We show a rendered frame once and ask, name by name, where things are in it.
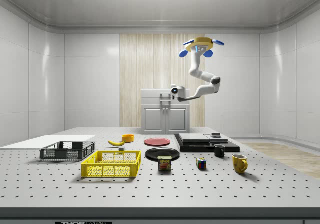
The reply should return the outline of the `white cabinet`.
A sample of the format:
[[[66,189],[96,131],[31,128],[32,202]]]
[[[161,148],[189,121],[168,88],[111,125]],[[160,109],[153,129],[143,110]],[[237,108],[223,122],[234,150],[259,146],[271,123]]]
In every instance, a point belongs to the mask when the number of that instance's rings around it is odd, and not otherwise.
[[[189,101],[178,101],[170,89],[141,90],[141,132],[143,134],[175,134],[189,131]]]

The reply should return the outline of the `red plate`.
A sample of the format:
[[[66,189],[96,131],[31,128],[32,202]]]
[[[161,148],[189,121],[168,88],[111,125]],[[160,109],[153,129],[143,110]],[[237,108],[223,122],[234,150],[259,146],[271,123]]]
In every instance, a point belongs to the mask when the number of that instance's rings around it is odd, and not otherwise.
[[[170,140],[166,138],[149,138],[144,143],[148,146],[166,146],[170,144]]]

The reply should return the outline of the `black plate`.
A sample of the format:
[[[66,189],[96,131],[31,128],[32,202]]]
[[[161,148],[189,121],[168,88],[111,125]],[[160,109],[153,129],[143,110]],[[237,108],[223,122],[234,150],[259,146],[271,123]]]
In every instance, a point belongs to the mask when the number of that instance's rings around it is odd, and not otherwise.
[[[176,160],[180,157],[180,152],[173,148],[157,147],[148,149],[145,156],[152,161],[157,161],[158,156],[171,156],[172,160]]]

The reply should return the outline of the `black stove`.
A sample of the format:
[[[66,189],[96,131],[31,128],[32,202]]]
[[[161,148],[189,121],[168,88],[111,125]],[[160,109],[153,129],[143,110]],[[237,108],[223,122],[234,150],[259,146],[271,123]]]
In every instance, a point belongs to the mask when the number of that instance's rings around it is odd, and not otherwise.
[[[228,140],[220,133],[180,133],[175,134],[181,152],[213,152],[214,144],[225,145],[226,152],[239,152],[240,146]]]

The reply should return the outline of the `black mug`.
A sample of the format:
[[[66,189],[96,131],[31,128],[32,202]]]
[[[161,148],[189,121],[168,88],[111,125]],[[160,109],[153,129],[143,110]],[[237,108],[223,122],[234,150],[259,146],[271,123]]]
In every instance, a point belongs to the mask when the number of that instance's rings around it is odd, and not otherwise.
[[[223,144],[214,144],[214,154],[216,157],[224,157],[225,156],[225,145]]]

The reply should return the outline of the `drone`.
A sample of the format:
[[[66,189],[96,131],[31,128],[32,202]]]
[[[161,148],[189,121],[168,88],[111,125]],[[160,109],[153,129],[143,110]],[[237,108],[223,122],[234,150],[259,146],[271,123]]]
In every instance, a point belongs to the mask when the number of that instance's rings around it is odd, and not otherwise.
[[[188,52],[191,52],[192,47],[196,47],[196,52],[200,51],[200,46],[206,46],[206,52],[203,54],[205,57],[212,57],[213,51],[211,50],[213,48],[213,45],[224,45],[223,42],[215,39],[210,39],[208,37],[197,37],[194,39],[189,40],[188,42],[184,43],[185,49],[183,49],[179,53],[179,57],[185,57]]]

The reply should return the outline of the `yellow basket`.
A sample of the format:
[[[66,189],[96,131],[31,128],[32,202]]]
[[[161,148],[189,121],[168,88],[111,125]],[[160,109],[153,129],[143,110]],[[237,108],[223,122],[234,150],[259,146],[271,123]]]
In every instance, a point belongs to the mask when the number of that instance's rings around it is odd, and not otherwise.
[[[136,177],[141,151],[96,151],[81,163],[82,177]]]

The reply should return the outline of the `yellow mug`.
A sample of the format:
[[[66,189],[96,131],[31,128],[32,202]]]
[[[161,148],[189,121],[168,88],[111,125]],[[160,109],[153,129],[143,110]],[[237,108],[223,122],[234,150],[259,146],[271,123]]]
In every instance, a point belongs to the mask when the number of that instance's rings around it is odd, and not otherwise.
[[[245,170],[248,168],[247,156],[242,154],[233,154],[232,155],[232,162],[234,170],[237,173],[244,173]]]

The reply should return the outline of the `dark grey basket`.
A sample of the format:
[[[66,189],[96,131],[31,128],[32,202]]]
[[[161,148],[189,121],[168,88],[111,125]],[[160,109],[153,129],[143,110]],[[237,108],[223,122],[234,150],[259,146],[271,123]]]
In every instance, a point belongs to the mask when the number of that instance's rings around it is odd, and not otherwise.
[[[40,149],[44,160],[82,160],[96,149],[95,142],[59,141]]]

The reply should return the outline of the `white board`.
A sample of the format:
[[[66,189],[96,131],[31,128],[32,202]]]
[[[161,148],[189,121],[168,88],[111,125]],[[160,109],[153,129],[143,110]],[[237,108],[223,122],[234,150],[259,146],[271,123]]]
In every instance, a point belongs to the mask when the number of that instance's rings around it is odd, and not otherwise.
[[[59,141],[86,141],[94,135],[44,135],[0,147],[0,149],[41,149]]]

